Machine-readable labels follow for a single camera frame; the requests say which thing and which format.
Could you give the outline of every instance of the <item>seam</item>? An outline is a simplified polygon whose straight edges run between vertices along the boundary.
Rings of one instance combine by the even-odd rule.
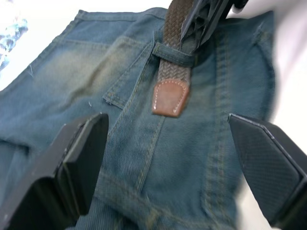
[[[119,230],[119,228],[120,228],[120,226],[121,226],[123,220],[124,220],[124,218],[123,218],[123,217],[120,217],[119,221],[114,223],[113,229],[114,229],[114,230]]]
[[[148,230],[154,229],[154,226],[157,224],[159,217],[159,213],[156,210],[150,210],[150,213],[145,221],[146,228]]]
[[[120,109],[124,109],[125,105],[123,102],[121,102],[119,99],[113,99],[113,98],[104,98],[105,102],[110,105],[115,105]]]
[[[120,17],[124,17],[124,16],[118,16],[118,19],[108,19],[108,18],[99,18],[99,17],[88,17],[88,16],[82,16],[82,15],[77,15],[76,18],[78,19],[81,19],[83,21],[101,21],[101,22],[135,22],[137,21],[140,17],[142,16],[146,16],[146,15],[149,15],[149,16],[153,16],[157,19],[160,19],[160,20],[165,20],[164,17],[160,17],[160,16],[157,16],[155,14],[152,14],[152,13],[147,13],[147,14],[140,14],[140,15],[135,15],[135,16],[130,16],[131,19],[129,19],[129,17],[127,16],[127,19],[120,19]]]
[[[123,36],[123,35],[117,37],[117,40],[119,41],[123,40],[126,42],[126,44],[131,45],[131,46],[136,46],[136,47],[139,47],[139,45],[147,46],[148,44],[150,44],[150,42],[142,42],[142,41],[135,40],[128,36]]]
[[[179,102],[177,103],[175,109],[173,109],[173,113],[176,113],[176,111],[177,111],[177,109],[178,109],[180,103],[181,103],[182,100],[183,100],[183,97],[184,97],[184,94],[185,94],[187,88],[184,87],[182,83],[176,82],[176,81],[174,81],[174,80],[166,80],[166,81],[163,81],[163,82],[160,82],[160,83],[159,83],[159,86],[158,86],[158,88],[157,88],[157,90],[156,90],[156,93],[155,93],[154,104],[153,104],[154,107],[153,107],[153,108],[156,109],[156,107],[157,107],[158,93],[159,93],[159,90],[160,90],[161,86],[162,86],[163,84],[169,84],[169,83],[175,83],[175,84],[181,86],[182,89],[183,89],[183,93],[181,94],[181,97],[180,97],[180,99],[179,99]]]
[[[125,107],[125,103],[127,101],[124,101],[122,99],[120,99],[119,97],[115,96],[116,91],[122,87],[122,85],[124,84],[124,77],[127,76],[127,74],[129,74],[129,72],[131,71],[132,67],[139,62],[140,57],[142,57],[142,55],[147,51],[148,47],[150,46],[151,43],[149,43],[148,45],[146,45],[144,47],[144,49],[141,51],[141,53],[136,57],[136,59],[132,62],[132,64],[120,75],[120,77],[116,80],[116,82],[111,86],[111,88],[103,95],[103,98],[105,100],[109,100],[110,103],[113,103],[113,100],[111,98],[111,95],[113,97],[116,97],[117,99],[119,99],[119,102],[122,102],[123,105],[122,107]]]
[[[176,58],[174,58],[174,57],[172,57],[172,56],[170,56],[170,55],[168,55],[168,54],[162,52],[161,49],[160,49],[160,47],[161,47],[161,45],[160,45],[160,44],[157,44],[157,47],[156,47],[156,48],[154,49],[154,51],[153,51],[153,52],[154,52],[154,55],[157,55],[157,56],[160,57],[160,58],[163,58],[163,59],[168,58],[168,59],[167,59],[168,61],[170,61],[170,62],[175,61],[175,62],[177,62],[177,63],[183,65],[184,67],[190,67],[190,66],[193,65],[193,63],[195,62],[195,61],[186,61],[186,62],[180,61],[179,59],[176,59]],[[191,58],[191,59],[193,58],[192,55],[182,54],[180,51],[176,52],[176,54],[177,54],[177,55],[180,55],[182,58]]]
[[[145,160],[145,166],[144,168],[142,169],[139,177],[138,177],[138,183],[137,183],[137,186],[136,186],[136,189],[138,191],[140,191],[141,189],[141,186],[143,187],[143,184],[144,184],[144,178],[145,178],[145,174],[147,174],[148,170],[149,170],[149,167],[150,167],[150,164],[151,164],[151,160],[153,158],[153,149],[155,147],[155,143],[158,139],[158,135],[160,133],[160,130],[161,130],[161,127],[162,127],[162,124],[165,120],[165,117],[164,116],[161,116],[160,119],[159,119],[159,122],[158,122],[158,125],[156,127],[156,130],[155,130],[155,133],[154,133],[154,136],[152,138],[152,141],[151,141],[151,144],[150,144],[150,147],[148,149],[148,154],[147,154],[147,157],[146,157],[146,160]]]
[[[255,36],[253,37],[253,44],[257,42],[263,42],[263,41],[271,41],[273,39],[273,34],[267,31],[264,31],[262,29],[258,29]]]
[[[42,61],[55,49],[55,47],[59,44],[60,41],[62,41],[67,34],[72,31],[76,27],[76,25],[80,22],[78,19],[74,19],[71,21],[67,27],[63,30],[63,32],[58,35],[56,38],[52,40],[52,42],[37,56],[37,58],[29,64],[32,69],[32,74],[35,71],[35,68],[42,63]],[[0,91],[0,96],[4,95],[6,93],[9,93],[11,90],[16,87],[16,85],[21,82],[24,78],[27,77],[27,68],[25,68],[16,79],[13,80],[6,88],[4,88],[2,91]]]
[[[120,115],[118,116],[118,118],[117,118],[115,124],[113,125],[113,127],[110,129],[110,131],[109,131],[109,133],[108,133],[108,136],[107,136],[107,141],[110,139],[111,135],[115,132],[117,126],[119,125],[119,122],[120,122],[121,118],[122,118],[123,115],[125,114],[125,113],[124,113],[125,110],[130,109],[130,107],[132,106],[132,101],[133,101],[132,99],[133,99],[133,97],[135,96],[135,94],[136,94],[136,92],[137,92],[137,89],[138,89],[138,87],[139,87],[139,85],[140,85],[140,83],[141,83],[143,70],[146,69],[147,66],[149,65],[150,56],[151,56],[151,52],[149,52],[148,55],[147,55],[146,58],[145,58],[145,59],[146,59],[146,62],[145,62],[145,64],[143,65],[143,67],[141,68],[141,69],[142,69],[142,70],[141,70],[141,75],[140,75],[139,79],[137,79],[137,82],[136,82],[136,84],[135,84],[135,88],[132,90],[132,94],[131,94],[131,96],[130,96],[130,99],[129,99],[128,102],[126,103],[126,106],[124,107],[124,109],[123,109],[123,111],[120,113]]]
[[[224,36],[223,36],[223,32],[220,32],[218,33],[218,36],[219,36],[219,39],[223,39],[224,40]],[[225,59],[225,55],[226,55],[226,51],[225,51],[225,48],[224,49],[221,49],[221,59],[220,59],[220,64],[222,64],[222,61],[226,62],[226,60],[223,60],[222,59],[222,56],[224,56],[224,59]],[[221,141],[220,141],[220,138],[221,138],[221,132],[223,131],[223,116],[222,116],[222,112],[223,112],[223,102],[222,102],[222,91],[225,90],[224,89],[224,83],[223,81],[225,82],[225,77],[223,77],[223,74],[226,76],[227,75],[227,69],[226,69],[226,64],[224,65],[224,68],[225,68],[225,71],[223,72],[221,70],[221,66],[220,66],[220,81],[219,81],[219,84],[223,84],[223,86],[220,86],[219,87],[219,97],[218,97],[218,101],[219,101],[219,107],[218,107],[218,128],[216,129],[217,132],[216,132],[216,140],[215,140],[215,143],[216,143],[216,146],[215,146],[215,154],[217,154],[217,175],[218,175],[218,178],[216,179],[216,186],[217,188],[220,186],[221,182],[222,182],[222,179],[223,179],[223,169],[222,169],[222,166],[223,166],[223,163],[222,163],[222,158],[223,158],[223,146]],[[216,199],[216,203],[218,205],[218,208],[219,210],[221,211],[222,215],[224,216],[224,207],[222,206],[222,196],[221,196],[221,193],[223,193],[222,190],[220,190],[217,194],[217,199]]]
[[[157,207],[153,204],[148,204],[148,201],[144,201],[141,197],[139,197],[136,193],[131,192],[130,189],[128,187],[126,187],[126,185],[119,183],[118,181],[114,180],[112,177],[108,176],[105,172],[102,173],[102,177],[105,179],[106,184],[113,184],[113,186],[118,187],[118,189],[122,190],[122,195],[127,197],[128,199],[132,199],[134,202],[137,202],[138,204],[140,204],[143,208],[146,208],[148,210],[154,210],[155,213],[158,213],[160,216],[163,215],[168,219],[174,220],[177,223],[183,225],[183,226],[196,226],[196,227],[207,227],[207,228],[212,228],[213,226],[218,227],[218,226],[223,226],[224,224],[218,224],[218,222],[212,222],[212,223],[208,223],[210,222],[210,220],[206,220],[204,222],[196,222],[196,221],[189,221],[189,220],[185,220],[182,219],[181,217],[175,216],[174,214],[172,214],[169,210]],[[109,201],[111,201],[112,203],[119,205],[121,208],[123,208],[125,211],[130,212],[130,207],[129,204],[125,203],[125,202],[118,202],[118,199],[116,199],[116,197],[111,198],[109,196],[106,196],[106,194],[100,190],[96,190],[96,192],[99,193],[99,195],[97,195],[97,193],[94,193],[94,196],[101,200],[102,202],[105,202],[104,199],[107,199]],[[144,221],[143,217],[141,217],[139,214],[133,212],[133,215],[135,215],[137,218],[139,218],[139,221]]]
[[[224,39],[224,45],[225,45],[225,77],[224,77],[224,84],[225,84],[225,90],[227,92],[227,94],[229,94],[230,90],[229,90],[229,83],[228,83],[228,66],[229,66],[229,49],[228,49],[228,37],[227,37],[227,33],[222,33],[221,34],[223,39]],[[225,111],[229,111],[229,101],[227,101],[225,103]],[[228,222],[230,225],[233,225],[233,222],[231,221],[231,218],[229,217],[229,215],[227,214],[227,212],[225,211],[225,165],[224,165],[224,157],[225,157],[225,145],[226,145],[226,125],[227,122],[225,122],[223,120],[223,116],[221,117],[221,130],[219,131],[219,134],[222,138],[221,141],[221,145],[219,145],[219,153],[220,153],[220,157],[219,157],[219,165],[220,167],[218,167],[219,169],[219,175],[220,175],[220,199],[218,200],[218,204],[220,207],[220,210],[222,212],[222,215],[224,216],[226,222]]]
[[[266,49],[268,49],[269,51],[271,51],[270,46],[268,46],[266,43],[267,42],[272,42],[273,39],[273,35],[271,33],[268,32],[262,32],[262,33],[267,33],[269,37],[266,37],[266,39],[256,39],[255,40],[255,45],[257,46],[257,48],[260,50],[260,52],[262,53],[264,60],[267,63],[267,68],[269,70],[269,74],[268,74],[268,79],[267,81],[269,82],[268,86],[269,86],[269,92],[267,93],[267,95],[265,96],[265,99],[263,100],[264,102],[269,101],[269,103],[265,103],[265,106],[261,106],[263,112],[261,113],[261,119],[262,120],[268,120],[270,115],[272,114],[272,102],[274,100],[274,92],[275,92],[275,73],[274,73],[274,66],[272,64],[272,54],[271,52],[268,53],[268,51]]]
[[[132,42],[134,42],[135,40],[133,40],[133,39],[123,39],[123,41],[124,41],[124,44],[125,45],[128,45],[128,46],[133,46],[133,44],[132,44]],[[123,73],[122,74],[119,74],[119,78],[117,79],[117,80],[119,80],[119,79],[121,79],[121,77],[123,76],[123,75],[125,75],[125,74],[127,74],[127,72],[129,72],[130,71],[130,69],[133,67],[133,65],[138,61],[138,59],[140,58],[140,55],[143,53],[145,51],[145,48],[144,47],[141,47],[140,48],[140,54],[137,56],[137,59],[136,60],[134,60],[131,64],[129,64],[128,65],[128,67],[127,68],[125,68],[125,69],[123,69]],[[100,70],[101,70],[101,65],[102,65],[102,61],[100,61],[99,62],[99,64],[95,67],[95,69],[92,71],[92,73],[91,73],[91,76],[93,76],[93,75],[95,75],[95,74],[97,74]]]
[[[103,44],[103,43],[98,43],[98,42],[89,42],[89,41],[83,41],[83,40],[74,40],[74,39],[63,39],[59,41],[59,44],[64,44],[64,43],[75,43],[75,44],[80,44],[80,45],[92,45],[95,47],[100,47],[101,49],[108,49],[111,47],[111,45],[108,44]]]
[[[220,43],[220,33],[216,33],[215,36],[215,40],[216,40],[216,93],[215,93],[215,98],[216,98],[216,128],[215,128],[215,135],[214,135],[214,146],[212,148],[212,150],[209,152],[209,156],[208,156],[208,163],[207,163],[207,170],[206,170],[206,188],[204,189],[204,200],[203,202],[206,204],[204,208],[208,208],[209,212],[210,212],[210,216],[211,218],[218,223],[218,217],[216,216],[216,214],[213,211],[213,201],[211,198],[211,193],[216,193],[216,189],[214,188],[214,184],[218,184],[218,180],[219,178],[216,178],[216,173],[215,171],[217,170],[217,172],[219,172],[219,144],[220,142],[218,141],[218,137],[221,131],[221,126],[222,126],[222,115],[221,115],[221,111],[222,111],[222,101],[221,101],[221,91],[223,90],[224,86],[221,85],[223,83],[223,65],[222,65],[222,56],[223,56],[223,49],[222,49],[222,45]],[[220,207],[220,203],[219,201],[216,201],[217,205],[219,206],[219,209],[221,210]]]

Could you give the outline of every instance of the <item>faded denim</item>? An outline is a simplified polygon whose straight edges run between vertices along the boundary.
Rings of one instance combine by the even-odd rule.
[[[0,92],[0,204],[64,123],[104,112],[105,157],[75,229],[236,229],[241,170],[227,116],[268,118],[273,14],[220,23],[196,63],[171,57],[194,65],[176,119],[151,112],[159,55],[171,55],[156,50],[165,13],[80,11]]]

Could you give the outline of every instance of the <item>jeans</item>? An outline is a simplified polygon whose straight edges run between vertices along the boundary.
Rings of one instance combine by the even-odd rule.
[[[273,13],[219,23],[179,118],[151,112],[165,13],[80,11],[0,92],[0,204],[63,124],[103,112],[105,156],[75,229],[236,229],[241,170],[227,116],[270,115]]]

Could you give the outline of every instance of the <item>stitching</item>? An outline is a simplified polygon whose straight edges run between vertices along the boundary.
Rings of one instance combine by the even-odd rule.
[[[111,184],[111,186],[116,186],[117,190],[121,190],[121,194],[123,196],[127,196],[128,199],[132,199],[133,201],[137,202],[138,204],[142,205],[144,208],[148,209],[148,210],[154,210],[154,212],[159,213],[159,215],[164,215],[165,217],[175,220],[177,221],[177,223],[183,225],[183,226],[197,226],[197,227],[212,227],[212,226],[223,226],[224,224],[218,223],[218,222],[213,222],[213,223],[208,223],[209,220],[206,220],[204,222],[196,222],[196,221],[188,221],[185,219],[182,219],[181,217],[175,216],[174,214],[172,214],[170,211],[157,207],[153,204],[148,204],[148,201],[144,201],[141,197],[139,197],[137,194],[133,193],[130,191],[130,189],[124,185],[119,183],[118,181],[114,180],[112,177],[110,177],[109,175],[107,175],[105,172],[103,172],[102,176],[104,177],[106,184]],[[96,190],[94,196],[101,200],[102,202],[105,202],[105,200],[102,199],[102,197],[105,197],[105,199],[111,201],[114,204],[118,204],[120,205],[121,208],[123,208],[125,211],[128,211],[131,213],[131,209],[129,208],[129,205],[126,202],[120,202],[116,197],[110,197],[110,196],[106,196],[106,194],[104,192],[102,192],[101,190]],[[142,218],[139,214],[132,212],[133,215],[135,215],[138,220],[142,221]]]
[[[111,47],[111,45],[108,44],[103,44],[103,43],[98,43],[98,42],[89,42],[89,41],[82,41],[82,40],[74,40],[74,39],[63,39],[59,41],[59,44],[64,44],[64,43],[70,43],[70,44],[76,44],[76,45],[87,45],[87,46],[92,46],[95,48],[99,48],[101,50],[105,50]]]
[[[114,230],[119,230],[119,227],[121,226],[123,222],[123,219],[124,219],[123,217],[120,217],[119,221],[114,223],[114,226],[113,226]]]
[[[123,40],[126,44],[128,45],[131,45],[131,46],[136,46],[136,47],[139,47],[140,45],[142,46],[147,46],[148,44],[150,44],[150,42],[142,42],[142,41],[139,41],[139,40],[136,40],[134,38],[131,38],[131,37],[128,37],[128,36],[119,36],[116,38],[116,40]]]
[[[264,59],[266,60],[269,73],[268,73],[268,79],[267,81],[269,82],[269,92],[265,96],[265,99],[263,101],[270,101],[266,106],[262,106],[263,112],[261,113],[261,118],[263,120],[267,120],[270,115],[272,114],[272,107],[270,106],[272,104],[272,101],[274,100],[274,88],[275,88],[275,74],[274,74],[274,67],[272,65],[272,54],[271,54],[271,49],[270,45],[267,47],[267,42],[272,42],[273,35],[271,33],[269,34],[269,40],[263,40],[263,39],[256,39],[255,45],[258,47],[262,55],[264,56]]]
[[[146,218],[145,221],[146,228],[148,230],[154,229],[154,225],[158,222],[157,220],[158,218],[159,218],[159,213],[154,209],[150,210],[148,218]]]
[[[224,54],[221,54],[221,56],[223,55],[223,60],[221,60],[221,61],[223,61],[223,62],[226,62],[226,51],[225,51],[225,47],[226,47],[226,44],[225,44],[225,40],[224,40],[224,36],[223,36],[223,34],[222,34],[222,32],[220,32],[219,33],[219,38],[222,40],[222,43],[223,43],[223,45],[224,45],[224,49],[221,49],[221,51],[224,51]],[[224,77],[223,77],[223,75],[227,75],[227,69],[226,69],[226,63],[224,64],[224,68],[225,68],[225,70],[222,72],[221,71],[221,77],[220,77],[220,79],[221,79],[221,81],[222,81],[222,79],[224,80],[224,82],[225,82],[225,79],[224,79]],[[221,86],[222,87],[222,89],[220,88],[220,97],[219,97],[219,100],[220,100],[220,106],[219,106],[219,108],[220,108],[220,110],[219,110],[219,128],[218,128],[218,132],[217,132],[217,136],[219,137],[219,138],[217,138],[217,140],[216,140],[216,154],[217,154],[217,175],[218,175],[218,178],[217,178],[217,183],[216,183],[216,186],[217,186],[217,188],[219,188],[219,186],[221,186],[220,187],[220,189],[222,189],[222,183],[223,183],[223,169],[222,169],[222,167],[223,167],[223,160],[222,160],[222,158],[223,158],[223,143],[222,143],[222,141],[220,141],[220,139],[221,139],[221,136],[222,136],[222,131],[223,131],[223,116],[222,116],[222,105],[223,105],[223,102],[222,102],[222,90],[225,90],[224,89],[224,86]],[[222,190],[220,190],[219,191],[219,193],[217,194],[217,199],[216,199],[216,203],[217,203],[217,205],[218,205],[218,207],[219,207],[219,210],[221,211],[221,213],[222,213],[222,215],[223,216],[225,216],[225,214],[224,214],[224,208],[223,208],[223,205],[222,205],[222,194],[221,193],[223,193],[223,191]]]
[[[125,114],[125,113],[124,113],[124,112],[125,112],[125,109],[128,110],[128,109],[130,109],[130,107],[132,106],[133,97],[135,96],[135,94],[136,94],[136,92],[137,92],[137,90],[138,90],[138,87],[139,87],[139,85],[140,85],[140,83],[141,83],[141,80],[144,78],[144,76],[143,76],[143,75],[144,75],[144,70],[147,68],[147,66],[148,66],[149,63],[150,63],[150,57],[151,57],[151,52],[149,52],[148,55],[147,55],[147,57],[146,57],[146,62],[145,62],[145,64],[144,64],[144,67],[142,68],[141,75],[140,75],[139,79],[137,79],[137,82],[136,82],[135,87],[134,87],[134,89],[133,89],[133,91],[132,91],[132,94],[131,94],[131,96],[130,96],[130,99],[127,101],[126,106],[124,107],[124,110],[120,113],[120,115],[118,116],[118,118],[117,118],[115,124],[113,125],[113,127],[111,127],[111,129],[110,129],[110,131],[109,131],[109,133],[108,133],[107,141],[110,139],[111,135],[115,132],[115,129],[116,129],[117,126],[119,125],[119,122],[120,122],[121,118],[122,118],[123,115]]]
[[[259,33],[259,40],[264,41],[264,40],[272,40],[273,35],[271,33],[268,33],[266,31],[260,31]]]
[[[157,125],[157,128],[156,128],[155,134],[154,134],[154,136],[152,138],[152,141],[151,141],[151,144],[150,144],[150,147],[149,147],[149,154],[147,154],[147,157],[146,157],[145,166],[144,166],[143,170],[141,171],[141,173],[139,175],[139,178],[138,178],[137,190],[140,189],[140,186],[141,186],[142,181],[144,179],[145,170],[146,171],[149,170],[149,162],[151,162],[150,160],[153,158],[152,151],[154,149],[154,144],[156,143],[157,136],[159,134],[160,128],[161,128],[162,123],[164,122],[164,120],[165,120],[164,116],[160,117],[160,119],[159,119],[159,122],[158,122],[158,125]]]
[[[228,66],[229,66],[229,50],[228,50],[228,39],[227,39],[227,34],[226,33],[222,33],[221,34],[223,39],[224,39],[224,46],[225,46],[225,77],[224,77],[224,82],[225,82],[225,87],[224,90],[226,90],[227,94],[230,92],[229,91],[229,84],[228,84]],[[224,105],[226,108],[226,111],[229,111],[228,108],[229,102],[226,102],[226,104]],[[226,126],[227,123],[224,120],[221,120],[221,130],[220,130],[220,135],[222,135],[222,133],[226,133]],[[218,199],[218,204],[219,207],[221,209],[222,215],[225,217],[226,222],[228,222],[230,225],[233,224],[233,222],[231,221],[231,218],[229,217],[229,215],[227,214],[227,212],[225,211],[225,205],[223,205],[223,202],[225,202],[225,171],[224,171],[224,154],[225,154],[225,143],[226,143],[226,136],[223,137],[222,136],[222,140],[220,142],[219,145],[219,152],[220,152],[220,158],[219,158],[219,163],[220,163],[220,167],[219,167],[219,175],[220,175],[220,180],[221,182],[219,183],[220,187],[221,187],[221,193],[220,193],[220,199]]]
[[[228,41],[228,34],[227,33],[224,33],[225,35],[225,49],[226,49],[226,70],[228,70],[228,66],[229,65],[229,41]],[[225,78],[225,82],[226,82],[226,89],[227,89],[227,93],[228,93],[228,97],[227,98],[231,98],[231,95],[230,95],[230,90],[229,90],[229,75],[227,74],[226,75],[226,78]],[[229,111],[231,109],[231,107],[229,108],[229,105],[230,105],[230,101],[227,102],[227,111]],[[224,126],[228,127],[228,122],[224,121]],[[225,145],[226,145],[226,138],[224,138],[224,148],[225,148]],[[225,176],[225,168],[224,168],[224,163],[225,161],[223,161],[223,176]],[[225,214],[225,217],[228,221],[229,224],[233,225],[234,222],[231,220],[230,216],[228,215],[228,213],[225,211],[225,205],[224,205],[224,208],[222,209],[224,214]]]
[[[191,65],[193,66],[195,60],[189,60],[189,61],[186,61],[186,62],[180,61],[178,59],[175,59],[173,56],[170,56],[170,55],[166,54],[165,52],[162,52],[160,47],[162,47],[162,46],[160,44],[157,44],[157,46],[155,47],[155,49],[153,51],[154,55],[157,55],[158,57],[166,59],[170,62],[177,62],[177,63],[183,65],[184,67],[191,67]],[[191,58],[191,59],[194,58],[194,56],[184,54],[180,51],[177,51],[176,55],[181,56],[181,58]]]
[[[124,109],[125,108],[125,105],[122,104],[120,101],[117,101],[117,100],[112,100],[112,99],[105,99],[106,103],[110,104],[110,105],[115,105],[117,106],[118,108],[120,109]]]
[[[144,55],[144,53],[147,51],[148,47],[150,46],[151,43],[147,44],[144,49],[140,52],[140,54],[136,57],[136,59],[134,60],[134,62],[120,75],[120,77],[116,80],[116,82],[111,86],[111,88],[105,93],[105,95],[103,96],[104,99],[109,99],[110,102],[113,103],[113,100],[111,98],[110,93],[115,96],[115,92],[122,87],[122,85],[124,84],[124,80],[123,78],[125,76],[128,75],[128,73],[131,71],[131,69],[136,65],[136,63],[139,62],[140,58]],[[122,99],[120,99],[119,97],[116,97],[117,99],[121,100],[121,102],[124,102],[124,104],[126,103],[125,101],[123,101]]]
[[[163,21],[165,20],[164,17],[161,17],[159,15],[155,15],[153,13],[146,13],[146,14],[136,15],[136,16],[126,16],[126,18],[124,18],[124,16],[119,15],[119,16],[117,16],[117,18],[114,17],[113,19],[112,18],[108,19],[107,16],[105,16],[105,17],[95,17],[95,16],[90,17],[90,16],[86,16],[86,15],[85,16],[83,16],[83,15],[78,16],[77,15],[76,18],[81,19],[83,21],[135,22],[139,19],[139,17],[145,16],[145,15],[153,16],[153,17],[160,19],[160,20],[163,20]]]
[[[222,64],[222,54],[221,52],[223,51],[220,47],[220,41],[219,41],[219,38],[218,38],[218,33],[216,33],[216,37],[215,37],[215,40],[216,40],[216,85],[219,85],[221,84],[221,64]],[[220,125],[221,125],[221,122],[220,122],[220,119],[221,119],[221,114],[220,114],[220,104],[221,104],[221,92],[220,92],[220,87],[217,87],[216,89],[216,128],[215,128],[215,135],[214,135],[214,143],[216,143],[213,147],[213,150],[211,153],[209,153],[209,156],[208,156],[208,164],[207,164],[207,167],[208,167],[208,170],[207,170],[207,177],[206,177],[206,188],[205,188],[205,200],[204,200],[204,203],[207,204],[206,207],[208,208],[208,210],[210,211],[211,213],[211,217],[212,219],[214,219],[215,222],[218,222],[217,220],[217,216],[214,214],[213,212],[213,206],[212,206],[212,199],[211,199],[211,196],[210,196],[210,193],[214,192],[214,187],[213,187],[213,183],[214,183],[214,165],[215,165],[215,159],[216,159],[216,155],[218,154],[218,145],[219,145],[219,142],[218,142],[218,134],[219,134],[219,131],[220,131]]]
[[[183,96],[184,96],[184,94],[185,94],[187,88],[184,87],[184,85],[183,85],[182,83],[176,82],[176,81],[174,81],[174,80],[166,80],[166,81],[163,81],[163,82],[159,83],[159,86],[158,86],[158,88],[157,88],[157,90],[156,90],[156,93],[155,93],[154,105],[153,105],[154,107],[153,107],[153,109],[156,109],[156,107],[157,107],[158,93],[159,93],[159,90],[160,90],[161,86],[162,86],[163,84],[168,84],[168,83],[175,83],[175,84],[177,84],[177,85],[180,85],[180,86],[182,87],[182,89],[183,89],[183,93],[182,93],[182,95],[181,95],[181,97],[180,97],[180,100],[179,100],[179,102],[177,103],[175,109],[173,110],[173,113],[176,113],[176,111],[177,111],[177,109],[178,109],[180,103],[181,103],[182,100],[183,100]]]
[[[71,21],[66,28],[63,30],[63,32],[58,35],[57,37],[55,37],[52,42],[37,56],[37,58],[30,64],[32,66],[32,73],[35,71],[36,67],[42,63],[44,61],[44,59],[51,54],[51,52],[58,46],[59,42],[61,42],[66,36],[67,34],[73,30],[76,25],[80,22],[79,19],[74,19],[73,21]],[[19,82],[21,82],[27,75],[26,73],[26,69],[24,69],[19,75],[18,77],[13,80],[13,82],[11,84],[9,84],[5,89],[3,89],[2,91],[0,91],[0,95],[4,95],[5,93],[8,93],[10,91],[12,91]]]

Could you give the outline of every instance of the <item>denim yoke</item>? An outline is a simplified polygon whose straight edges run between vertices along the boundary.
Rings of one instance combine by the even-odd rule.
[[[273,14],[218,25],[176,119],[151,112],[158,56],[169,55],[156,46],[165,13],[80,11],[0,92],[0,204],[64,123],[103,112],[110,119],[105,156],[90,212],[76,229],[236,228],[241,170],[227,116],[268,118]]]

